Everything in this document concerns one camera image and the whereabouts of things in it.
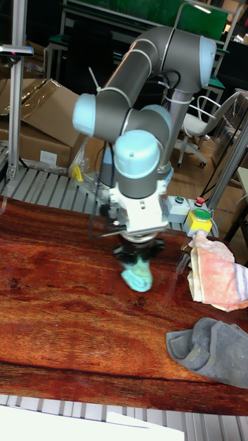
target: wire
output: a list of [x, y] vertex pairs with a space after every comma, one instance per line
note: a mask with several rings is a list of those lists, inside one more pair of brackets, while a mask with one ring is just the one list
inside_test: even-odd
[[234, 204], [231, 208], [229, 208], [229, 210], [228, 210], [225, 214], [223, 214], [223, 216], [222, 216], [222, 217], [220, 218], [220, 220], [218, 221], [218, 224], [217, 224], [217, 227], [218, 227], [218, 228], [219, 228], [221, 222], [223, 221], [223, 219], [226, 217], [226, 215], [227, 215], [228, 213], [230, 213], [230, 212], [232, 211], [232, 209], [233, 209], [235, 206], [237, 206], [237, 204], [238, 204], [240, 201], [242, 201], [243, 199], [245, 199], [247, 196], [248, 196], [248, 193], [245, 194], [242, 198], [238, 199], [238, 201], [235, 202], [235, 204]]
[[[106, 146], [107, 146], [107, 143], [104, 142], [103, 147], [102, 147], [102, 148], [99, 150], [99, 152], [98, 152], [98, 155], [99, 155], [100, 152], [103, 150], [103, 154], [102, 154], [102, 157], [101, 157], [101, 164], [100, 164], [99, 176], [98, 176], [97, 184], [96, 184], [96, 192], [95, 192], [95, 197], [94, 197], [93, 210], [92, 210], [92, 213], [90, 214], [90, 219], [89, 219], [88, 234], [89, 234], [89, 238], [90, 238], [90, 239], [100, 239], [100, 238], [102, 238], [102, 237], [113, 236], [113, 235], [115, 235], [115, 234], [119, 234], [121, 231], [123, 231], [124, 229], [126, 229], [126, 226], [125, 226], [125, 225], [120, 225], [119, 227], [111, 228], [111, 233], [101, 234], [100, 236], [93, 236], [93, 235], [92, 235], [92, 226], [93, 226], [94, 216], [95, 216], [95, 214], [96, 214], [96, 208], [97, 208], [97, 196], [98, 196], [98, 193], [99, 193], [99, 185], [100, 185], [100, 182], [101, 182], [101, 174], [102, 174], [102, 171], [103, 171], [103, 158], [104, 158], [104, 155], [105, 155]], [[110, 146], [110, 150], [112, 150], [112, 151], [113, 151], [113, 154], [114, 154], [114, 150], [113, 150], [113, 146], [112, 146], [112, 144], [109, 143], [109, 146]], [[112, 164], [113, 164], [113, 168], [112, 168], [112, 179], [114, 179], [114, 161], [112, 162]]]
[[28, 168], [27, 164], [25, 164], [25, 162], [21, 159], [21, 157], [19, 157], [19, 161], [21, 165], [24, 166], [24, 168]]
[[208, 145], [202, 144], [201, 147], [205, 147], [208, 150], [214, 150], [214, 147], [209, 147]]
[[164, 88], [170, 89], [169, 81], [166, 82], [166, 83], [164, 81], [160, 81], [160, 80], [157, 80], [157, 81], [146, 81], [145, 84], [157, 84], [157, 85], [164, 86]]
[[171, 89], [175, 89], [178, 86], [178, 84], [180, 83], [180, 80], [181, 80], [181, 75], [180, 75], [180, 72], [178, 70], [175, 70], [175, 69], [161, 70], [160, 72], [157, 72], [156, 74], [150, 75], [148, 80], [150, 80], [151, 78], [155, 78], [155, 76], [163, 75], [163, 74], [169, 74], [169, 73], [176, 74], [178, 76], [178, 80], [175, 82], [174, 86], [171, 88]]
[[97, 163], [97, 160], [98, 160], [98, 158], [99, 158], [99, 154], [101, 153], [101, 151], [103, 150], [103, 147], [97, 152], [97, 155], [96, 155], [96, 159], [95, 159], [95, 162], [94, 162], [94, 171], [96, 172], [96, 163]]
[[165, 96], [165, 99], [170, 103], [176, 103], [176, 104], [190, 104], [194, 100], [194, 98], [191, 98], [190, 101], [179, 101], [178, 99], [171, 99], [168, 96]]
[[[147, 83], [158, 83], [159, 81], [161, 81], [160, 79], [157, 79], [157, 80], [154, 80], [154, 81], [150, 81], [150, 79], [151, 79], [151, 78], [156, 78], [156, 77], [159, 76], [159, 75], [160, 75], [160, 73], [158, 73], [158, 74], [153, 74], [153, 75], [149, 76], [149, 77], [147, 78], [147, 80], [146, 80], [145, 83], [146, 83], [146, 84], [147, 84]], [[170, 88], [169, 78], [167, 77], [167, 75], [163, 75], [163, 78], [166, 79], [167, 84], [168, 84], [168, 87]]]
[[112, 156], [112, 175], [111, 175], [110, 187], [113, 188], [113, 186], [114, 186], [114, 149], [113, 149], [113, 145], [111, 143], [109, 143], [109, 147], [110, 147], [111, 156]]
[[92, 226], [93, 226], [94, 215], [96, 214], [97, 196], [98, 196], [98, 193], [99, 193], [99, 184], [100, 184], [100, 179], [101, 179], [101, 172], [103, 170], [103, 157], [104, 157], [104, 153], [105, 153], [105, 150], [106, 150], [106, 145], [107, 145], [107, 143], [104, 142], [103, 147], [99, 150], [99, 152], [98, 152], [98, 154], [96, 156], [96, 159], [97, 159], [100, 151], [103, 150], [103, 154], [102, 154], [102, 157], [101, 157], [101, 165], [100, 165], [100, 170], [99, 170], [99, 176], [98, 176], [97, 184], [96, 184], [96, 192], [95, 192], [95, 197], [94, 197], [93, 210], [92, 210], [92, 213], [90, 214], [90, 219], [89, 219], [88, 232], [89, 232], [90, 239], [97, 239], [97, 238], [101, 237], [101, 236], [95, 236], [95, 237], [92, 236]]

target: metal frame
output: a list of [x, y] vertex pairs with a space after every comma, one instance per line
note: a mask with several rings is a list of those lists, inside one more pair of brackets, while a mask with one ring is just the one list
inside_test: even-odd
[[0, 405], [15, 406], [20, 409], [50, 413], [53, 415], [60, 415], [61, 417], [64, 416], [66, 418], [85, 418], [86, 420], [107, 421], [106, 424], [111, 424], [108, 422], [107, 418], [107, 413], [111, 411], [119, 413], [120, 415], [135, 418], [138, 420], [136, 425], [140, 425], [140, 423], [142, 424], [143, 422], [149, 422], [157, 424], [158, 427], [165, 426], [181, 430], [185, 433], [185, 439], [188, 441], [247, 440], [248, 418], [245, 416], [203, 415], [190, 412], [161, 411], [157, 409], [47, 400], [43, 398], [17, 397], [11, 395], [0, 395]]
[[[12, 44], [25, 45], [25, 28], [28, 0], [14, 0]], [[7, 177], [13, 179], [19, 165], [19, 140], [21, 128], [21, 92], [23, 85], [23, 65], [21, 60], [12, 66], [10, 82], [10, 126], [9, 126], [9, 166]]]
[[[234, 31], [234, 28], [235, 28], [235, 26], [236, 26], [236, 24], [237, 24], [237, 21], [238, 21], [239, 15], [240, 15], [240, 13], [241, 13], [242, 7], [243, 7], [243, 4], [242, 4], [242, 3], [239, 3], [239, 6], [238, 6], [238, 8], [237, 8], [237, 11], [235, 12], [235, 15], [234, 15], [233, 21], [231, 22], [231, 27], [230, 27], [230, 29], [229, 29], [229, 31], [228, 31], [228, 33], [227, 33], [227, 38], [226, 38], [226, 40], [225, 40], [225, 44], [224, 44], [224, 46], [223, 46], [223, 50], [227, 50], [227, 46], [229, 45], [229, 42], [230, 42], [230, 39], [231, 39], [231, 35], [232, 35], [232, 33], [233, 33], [233, 31]], [[225, 55], [225, 54], [220, 55], [220, 58], [219, 58], [219, 60], [218, 60], [218, 62], [217, 62], [217, 66], [216, 66], [216, 68], [215, 68], [215, 70], [214, 70], [214, 75], [215, 75], [215, 76], [218, 74], [218, 70], [220, 69], [220, 65], [221, 65], [221, 63], [222, 63], [222, 60], [223, 60], [224, 55]]]
[[248, 119], [245, 123], [240, 136], [236, 142], [236, 145], [227, 161], [225, 167], [223, 168], [220, 177], [216, 183], [216, 186], [209, 197], [207, 202], [208, 209], [214, 211], [223, 195], [226, 186], [228, 185], [232, 175], [234, 174], [236, 168], [238, 167], [240, 160], [244, 154], [244, 151], [248, 144]]
[[60, 43], [53, 43], [53, 42], [49, 43], [49, 45], [48, 45], [48, 67], [47, 67], [47, 72], [46, 72], [46, 77], [48, 79], [51, 78], [52, 59], [53, 59], [54, 50], [58, 51], [55, 79], [56, 79], [56, 81], [59, 81], [59, 72], [60, 72], [60, 66], [61, 66], [62, 50], [65, 50], [67, 52], [68, 46], [60, 44]]

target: wood grain surface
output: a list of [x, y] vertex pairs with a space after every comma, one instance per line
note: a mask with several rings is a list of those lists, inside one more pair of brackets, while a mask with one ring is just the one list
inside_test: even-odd
[[168, 355], [165, 333], [202, 317], [248, 331], [246, 309], [192, 301], [181, 262], [189, 239], [164, 234], [152, 289], [140, 294], [112, 255], [118, 237], [90, 240], [87, 223], [85, 214], [8, 199], [0, 216], [0, 393], [248, 415], [247, 390]]

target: white paper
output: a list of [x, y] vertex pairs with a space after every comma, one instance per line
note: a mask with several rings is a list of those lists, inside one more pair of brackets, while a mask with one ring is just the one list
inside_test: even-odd
[[0, 406], [2, 440], [18, 441], [183, 441], [183, 432], [120, 426], [107, 422], [49, 415], [16, 407]]
[[40, 161], [43, 163], [56, 165], [57, 156], [58, 155], [56, 153], [51, 153], [51, 152], [46, 152], [45, 150], [41, 150]]
[[162, 430], [163, 436], [166, 435], [166, 441], [184, 441], [185, 434], [176, 429], [170, 429], [169, 427], [159, 426], [152, 422], [142, 421], [130, 416], [121, 415], [120, 413], [107, 412], [106, 422], [114, 424], [122, 424], [124, 426], [143, 427], [153, 430]]

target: control box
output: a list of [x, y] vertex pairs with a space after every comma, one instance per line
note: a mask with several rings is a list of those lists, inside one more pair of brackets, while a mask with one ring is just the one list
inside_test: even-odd
[[198, 197], [196, 199], [188, 199], [187, 201], [191, 211], [194, 211], [196, 208], [203, 208], [208, 211], [207, 204], [204, 198]]
[[182, 196], [168, 196], [163, 206], [163, 213], [172, 223], [184, 223], [189, 210], [189, 203]]
[[212, 228], [211, 213], [203, 208], [190, 210], [184, 227], [188, 237], [192, 237], [200, 229], [207, 233], [207, 236]]

